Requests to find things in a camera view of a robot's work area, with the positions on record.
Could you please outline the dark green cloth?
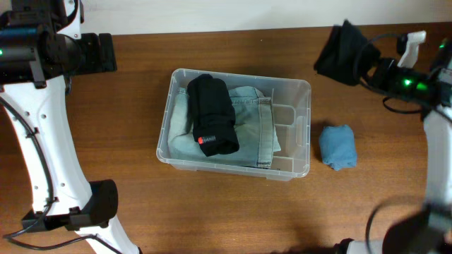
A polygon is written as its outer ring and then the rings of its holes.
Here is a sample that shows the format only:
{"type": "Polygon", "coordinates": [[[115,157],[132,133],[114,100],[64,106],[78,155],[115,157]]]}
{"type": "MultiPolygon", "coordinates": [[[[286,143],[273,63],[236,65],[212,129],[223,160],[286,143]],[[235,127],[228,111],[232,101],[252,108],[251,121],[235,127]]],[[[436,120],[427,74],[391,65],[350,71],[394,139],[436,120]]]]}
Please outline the dark green cloth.
{"type": "Polygon", "coordinates": [[[314,70],[339,83],[356,86],[359,77],[378,61],[381,52],[368,43],[359,28],[348,20],[334,25],[325,47],[314,64],[314,70]]]}

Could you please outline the blue cloth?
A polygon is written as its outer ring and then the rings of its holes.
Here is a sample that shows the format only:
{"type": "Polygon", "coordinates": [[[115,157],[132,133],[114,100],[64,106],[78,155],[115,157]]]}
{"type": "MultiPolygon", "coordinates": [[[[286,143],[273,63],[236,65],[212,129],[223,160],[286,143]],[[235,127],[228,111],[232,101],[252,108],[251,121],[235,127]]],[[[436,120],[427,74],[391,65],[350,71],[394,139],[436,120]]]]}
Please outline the blue cloth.
{"type": "Polygon", "coordinates": [[[348,125],[326,126],[319,137],[322,162],[335,171],[357,166],[355,136],[348,125]]]}

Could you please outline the black garment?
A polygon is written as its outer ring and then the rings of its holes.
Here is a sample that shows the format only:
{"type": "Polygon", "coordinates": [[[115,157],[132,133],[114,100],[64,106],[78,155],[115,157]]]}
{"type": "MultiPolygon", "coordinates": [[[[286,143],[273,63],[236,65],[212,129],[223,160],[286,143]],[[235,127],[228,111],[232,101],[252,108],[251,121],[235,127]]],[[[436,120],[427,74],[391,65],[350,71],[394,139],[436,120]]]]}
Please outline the black garment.
{"type": "Polygon", "coordinates": [[[202,74],[189,82],[187,92],[194,141],[203,154],[211,157],[237,152],[235,110],[225,82],[202,74]]]}

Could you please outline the light blue jeans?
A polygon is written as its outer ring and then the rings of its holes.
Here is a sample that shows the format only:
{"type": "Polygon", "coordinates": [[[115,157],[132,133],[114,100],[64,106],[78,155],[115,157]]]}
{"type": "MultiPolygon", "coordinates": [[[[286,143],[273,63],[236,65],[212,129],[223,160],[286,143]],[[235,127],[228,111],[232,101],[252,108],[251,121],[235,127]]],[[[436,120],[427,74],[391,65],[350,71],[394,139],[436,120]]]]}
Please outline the light blue jeans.
{"type": "Polygon", "coordinates": [[[174,99],[167,139],[173,159],[264,169],[271,167],[273,153],[281,151],[274,126],[272,98],[250,86],[231,89],[229,95],[235,110],[234,130],[239,150],[228,155],[204,155],[200,145],[194,141],[189,95],[181,87],[174,99]]]}

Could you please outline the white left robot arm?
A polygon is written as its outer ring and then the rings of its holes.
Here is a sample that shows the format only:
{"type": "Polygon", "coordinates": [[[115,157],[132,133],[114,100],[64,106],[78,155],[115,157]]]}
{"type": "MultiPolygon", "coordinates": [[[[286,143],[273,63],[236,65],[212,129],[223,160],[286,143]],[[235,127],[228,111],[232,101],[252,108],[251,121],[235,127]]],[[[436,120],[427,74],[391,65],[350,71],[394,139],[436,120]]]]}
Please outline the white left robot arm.
{"type": "Polygon", "coordinates": [[[1,105],[16,132],[32,186],[21,233],[64,227],[97,253],[139,253],[117,217],[113,180],[88,181],[66,113],[75,75],[113,72],[108,33],[82,33],[83,4],[13,1],[1,14],[1,105]]]}

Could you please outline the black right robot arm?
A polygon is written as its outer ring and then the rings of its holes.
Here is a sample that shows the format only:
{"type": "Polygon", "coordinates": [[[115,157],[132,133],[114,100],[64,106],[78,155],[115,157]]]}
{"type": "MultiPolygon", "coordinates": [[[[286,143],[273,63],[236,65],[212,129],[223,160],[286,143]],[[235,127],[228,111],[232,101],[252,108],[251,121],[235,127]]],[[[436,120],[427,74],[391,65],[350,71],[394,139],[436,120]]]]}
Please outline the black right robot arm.
{"type": "Polygon", "coordinates": [[[391,198],[378,204],[367,220],[363,241],[350,241],[347,253],[451,252],[451,41],[444,40],[427,74],[413,70],[426,33],[398,36],[399,61],[381,59],[371,76],[358,76],[362,86],[390,99],[420,106],[427,139],[427,183],[420,210],[389,227],[381,240],[371,240],[377,213],[414,198],[391,198]]]}

